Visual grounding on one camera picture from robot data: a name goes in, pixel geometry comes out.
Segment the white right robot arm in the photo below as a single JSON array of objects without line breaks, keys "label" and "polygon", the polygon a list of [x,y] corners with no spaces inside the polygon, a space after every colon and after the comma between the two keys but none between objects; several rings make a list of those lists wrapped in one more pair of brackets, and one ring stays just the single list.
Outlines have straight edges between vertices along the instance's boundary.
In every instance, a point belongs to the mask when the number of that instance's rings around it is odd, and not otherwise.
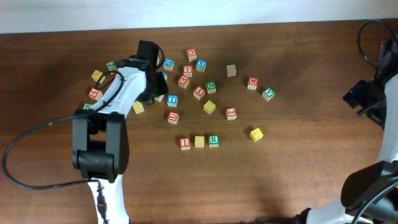
[{"label": "white right robot arm", "polygon": [[397,41],[382,42],[372,80],[361,80],[343,97],[383,131],[375,163],[348,176],[340,198],[307,208],[294,223],[397,223]]}]

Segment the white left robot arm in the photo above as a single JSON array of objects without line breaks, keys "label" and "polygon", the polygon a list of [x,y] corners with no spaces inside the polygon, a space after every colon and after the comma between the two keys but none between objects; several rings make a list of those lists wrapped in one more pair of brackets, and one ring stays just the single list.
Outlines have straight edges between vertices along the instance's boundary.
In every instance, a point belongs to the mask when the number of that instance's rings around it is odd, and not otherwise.
[{"label": "white left robot arm", "polygon": [[168,93],[158,57],[163,50],[140,40],[134,55],[120,60],[114,80],[89,110],[72,121],[72,164],[87,180],[98,223],[130,223],[124,205],[123,174],[129,162],[126,118],[134,102],[153,103]]}]

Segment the yellow C block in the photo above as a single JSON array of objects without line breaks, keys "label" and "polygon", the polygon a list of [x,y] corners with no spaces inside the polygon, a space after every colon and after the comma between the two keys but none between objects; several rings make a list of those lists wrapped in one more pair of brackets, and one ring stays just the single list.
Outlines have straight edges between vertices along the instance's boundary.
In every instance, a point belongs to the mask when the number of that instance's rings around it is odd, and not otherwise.
[{"label": "yellow C block", "polygon": [[205,146],[205,137],[204,136],[195,136],[195,147],[203,148]]}]

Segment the green R block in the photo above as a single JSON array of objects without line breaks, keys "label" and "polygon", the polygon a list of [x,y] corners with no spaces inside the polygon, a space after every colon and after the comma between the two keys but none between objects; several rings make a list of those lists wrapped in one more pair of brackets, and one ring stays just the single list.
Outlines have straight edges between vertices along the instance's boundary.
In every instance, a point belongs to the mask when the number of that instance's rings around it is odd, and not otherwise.
[{"label": "green R block", "polygon": [[220,139],[218,135],[209,135],[209,147],[218,147]]}]

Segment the red A block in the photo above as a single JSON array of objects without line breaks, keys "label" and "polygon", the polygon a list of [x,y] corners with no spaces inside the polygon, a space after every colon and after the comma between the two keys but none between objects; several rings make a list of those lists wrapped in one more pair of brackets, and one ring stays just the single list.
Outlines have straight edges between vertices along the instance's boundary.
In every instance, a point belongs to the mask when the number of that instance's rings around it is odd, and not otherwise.
[{"label": "red A block", "polygon": [[165,95],[156,96],[154,99],[158,102],[161,102],[164,99]]}]

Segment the red I block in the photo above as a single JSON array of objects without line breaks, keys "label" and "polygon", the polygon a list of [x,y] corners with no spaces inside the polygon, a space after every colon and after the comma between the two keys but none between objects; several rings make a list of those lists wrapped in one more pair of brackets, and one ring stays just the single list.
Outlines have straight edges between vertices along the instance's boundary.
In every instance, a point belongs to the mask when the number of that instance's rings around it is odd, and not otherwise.
[{"label": "red I block", "polygon": [[189,150],[191,148],[190,138],[181,138],[180,139],[180,148],[181,150]]}]

